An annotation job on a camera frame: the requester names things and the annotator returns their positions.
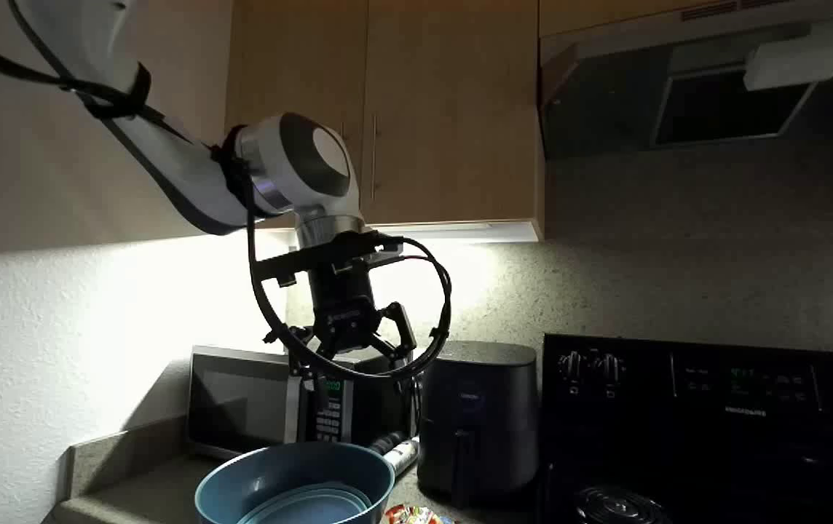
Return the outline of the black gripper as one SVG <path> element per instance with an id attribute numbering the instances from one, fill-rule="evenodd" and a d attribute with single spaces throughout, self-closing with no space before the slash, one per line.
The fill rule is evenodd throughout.
<path id="1" fill-rule="evenodd" d="M 304 350 L 313 353 L 313 341 L 322 337 L 323 353 L 345 353 L 360 347 L 374 347 L 386 360 L 408 360 L 416 350 L 413 328 L 403 302 L 390 302 L 377 312 L 368 267 L 349 265 L 319 265 L 313 270 L 313 300 L 314 300 L 314 331 L 313 325 L 290 325 Z M 390 319 L 397 341 L 386 341 L 380 325 Z M 269 331 L 262 343 L 282 343 L 277 331 Z M 300 377 L 314 377 L 319 364 L 285 347 L 290 369 Z"/>

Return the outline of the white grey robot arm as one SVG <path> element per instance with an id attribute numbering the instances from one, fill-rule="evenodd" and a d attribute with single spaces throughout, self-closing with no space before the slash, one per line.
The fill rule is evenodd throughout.
<path id="1" fill-rule="evenodd" d="M 335 127 L 282 111 L 204 146 L 151 105 L 148 67 L 116 54 L 138 0 L 7 3 L 45 65 L 0 51 L 0 76 L 74 92 L 192 228 L 253 233 L 265 219 L 295 220 L 300 246 L 258 257 L 250 286 L 313 286 L 309 325 L 269 319 L 269 334 L 290 350 L 297 373 L 346 375 L 339 357 L 349 350 L 380 353 L 386 380 L 411 377 L 429 364 L 411 331 L 395 343 L 380 334 L 383 322 L 403 322 L 405 308 L 374 302 L 371 270 L 395 261 L 403 241 L 365 223 L 354 155 Z"/>

